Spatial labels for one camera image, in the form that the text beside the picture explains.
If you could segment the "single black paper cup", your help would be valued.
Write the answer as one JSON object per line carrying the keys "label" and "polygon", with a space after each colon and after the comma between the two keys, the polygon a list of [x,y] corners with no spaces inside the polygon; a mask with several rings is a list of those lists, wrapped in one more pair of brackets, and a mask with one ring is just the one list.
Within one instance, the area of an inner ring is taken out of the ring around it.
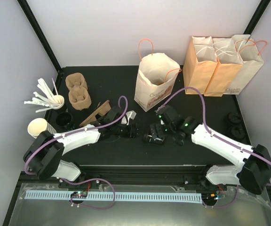
{"label": "single black paper cup", "polygon": [[164,142],[165,142],[165,137],[155,137],[155,138],[152,138],[151,141],[154,143],[154,144],[157,144],[157,145],[163,145]]}

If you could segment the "printed Cream Bear paper bag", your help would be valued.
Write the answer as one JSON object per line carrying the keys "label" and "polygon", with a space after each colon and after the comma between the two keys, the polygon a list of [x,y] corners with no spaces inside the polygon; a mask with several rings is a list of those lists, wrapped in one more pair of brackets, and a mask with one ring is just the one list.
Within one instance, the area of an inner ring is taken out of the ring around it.
{"label": "printed Cream Bear paper bag", "polygon": [[171,94],[181,70],[180,65],[164,53],[140,56],[134,100],[145,112],[149,111]]}

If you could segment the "black paper cup stack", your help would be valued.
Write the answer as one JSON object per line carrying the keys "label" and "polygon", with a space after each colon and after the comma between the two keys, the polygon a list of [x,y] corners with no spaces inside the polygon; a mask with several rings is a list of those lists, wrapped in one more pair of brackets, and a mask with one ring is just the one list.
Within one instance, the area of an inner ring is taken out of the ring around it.
{"label": "black paper cup stack", "polygon": [[73,130],[76,128],[72,115],[69,112],[62,112],[56,117],[56,124],[65,130]]}

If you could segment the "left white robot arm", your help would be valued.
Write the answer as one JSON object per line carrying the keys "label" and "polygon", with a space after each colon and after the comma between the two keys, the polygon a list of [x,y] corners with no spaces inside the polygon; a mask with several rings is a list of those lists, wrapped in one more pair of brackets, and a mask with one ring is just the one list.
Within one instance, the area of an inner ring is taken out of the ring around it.
{"label": "left white robot arm", "polygon": [[112,135],[127,138],[137,137],[137,125],[132,123],[135,117],[135,111],[125,111],[115,106],[106,115],[81,129],[63,134],[43,131],[23,157],[25,171],[30,175],[36,175],[40,180],[60,178],[68,180],[75,188],[83,187],[86,176],[81,173],[78,164],[65,161],[62,156]]}

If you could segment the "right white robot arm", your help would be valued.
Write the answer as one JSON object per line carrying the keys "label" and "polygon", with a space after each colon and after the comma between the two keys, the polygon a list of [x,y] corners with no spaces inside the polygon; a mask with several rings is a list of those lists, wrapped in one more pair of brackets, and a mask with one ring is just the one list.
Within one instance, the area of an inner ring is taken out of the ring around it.
{"label": "right white robot arm", "polygon": [[169,105],[156,111],[163,131],[169,133],[176,144],[183,145],[188,138],[231,162],[230,166],[212,166],[199,177],[205,190],[214,185],[239,185],[260,195],[271,179],[271,157],[263,145],[253,147],[228,138],[192,117],[184,119]]}

